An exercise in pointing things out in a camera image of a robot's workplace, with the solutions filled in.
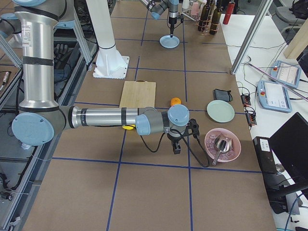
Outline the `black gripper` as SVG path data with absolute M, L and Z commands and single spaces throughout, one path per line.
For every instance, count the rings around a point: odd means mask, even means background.
M 170 37 L 173 37 L 175 24 L 177 23 L 177 17 L 169 17 L 168 18 L 168 24 L 170 27 Z
M 169 138 L 169 140 L 171 141 L 172 144 L 172 148 L 173 148 L 173 153 L 174 154 L 180 154 L 181 153 L 181 147 L 179 144 L 179 141 L 182 139 L 182 137 L 184 137 L 184 133 L 168 133 L 167 137 Z

